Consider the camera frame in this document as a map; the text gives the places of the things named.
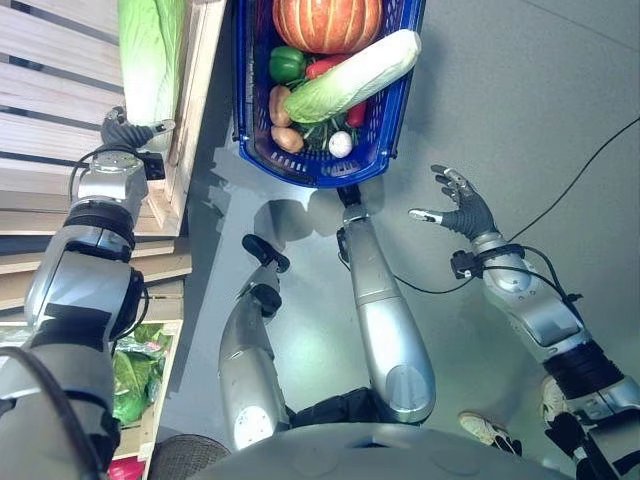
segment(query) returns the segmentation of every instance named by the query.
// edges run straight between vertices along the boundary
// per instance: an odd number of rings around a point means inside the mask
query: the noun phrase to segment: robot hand
[[[411,218],[440,224],[471,241],[485,233],[498,233],[491,210],[471,182],[452,168],[433,165],[431,170],[436,173],[436,182],[445,185],[442,193],[458,205],[458,210],[437,212],[412,208],[409,210]]]
[[[126,145],[142,148],[153,137],[173,130],[173,120],[162,120],[151,125],[133,125],[127,120],[123,107],[113,107],[104,117],[100,136],[105,145]]]

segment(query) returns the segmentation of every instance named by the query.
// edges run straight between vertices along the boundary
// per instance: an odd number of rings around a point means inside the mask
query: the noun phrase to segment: orange pumpkin
[[[274,0],[273,23],[292,47],[312,53],[352,53],[371,44],[382,0]]]

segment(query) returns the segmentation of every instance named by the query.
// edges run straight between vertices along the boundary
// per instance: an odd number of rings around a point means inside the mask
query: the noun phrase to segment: blue shopping basket
[[[426,0],[382,0],[380,37],[408,28],[420,31]],[[284,42],[271,16],[273,0],[237,0],[235,19],[235,139],[240,155],[265,172],[296,185],[337,188],[380,175],[395,158],[411,86],[411,72],[369,99],[358,145],[346,158],[329,152],[292,154],[271,138],[271,50]]]

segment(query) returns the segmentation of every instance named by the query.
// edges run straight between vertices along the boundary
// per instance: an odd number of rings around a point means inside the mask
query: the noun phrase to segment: white shoe
[[[564,394],[556,380],[548,376],[542,381],[542,404],[540,405],[540,415],[545,423],[549,425],[558,415],[568,412]]]
[[[506,430],[492,424],[477,413],[462,412],[458,415],[458,422],[462,428],[485,445],[491,445],[496,437],[502,437],[505,441],[508,438]]]

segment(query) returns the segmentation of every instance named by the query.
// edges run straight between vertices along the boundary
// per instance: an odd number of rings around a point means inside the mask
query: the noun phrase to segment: gray floor
[[[449,208],[430,164],[472,179],[509,235],[638,115],[639,18],[637,0],[428,2],[399,158],[363,185],[396,274],[423,288],[456,285],[449,258],[467,247],[464,239],[405,214],[414,206]],[[224,50],[228,30],[223,35]],[[255,266],[240,248],[245,233],[265,236],[292,260],[281,280],[284,306],[268,327],[290,406],[367,383],[349,276],[336,254],[337,196],[263,174],[220,137],[229,118],[229,58],[230,51],[221,52],[216,61],[208,147],[194,173],[187,334],[161,432],[223,443],[217,347],[234,296]],[[552,257],[568,290],[584,294],[579,307],[595,338],[636,378],[639,132],[636,125],[611,144],[563,203],[521,238]],[[438,403],[426,425],[464,434],[457,415],[475,410],[508,426],[525,456],[570,472],[538,417],[543,370],[486,304],[480,282],[449,295],[404,292],[437,375]]]

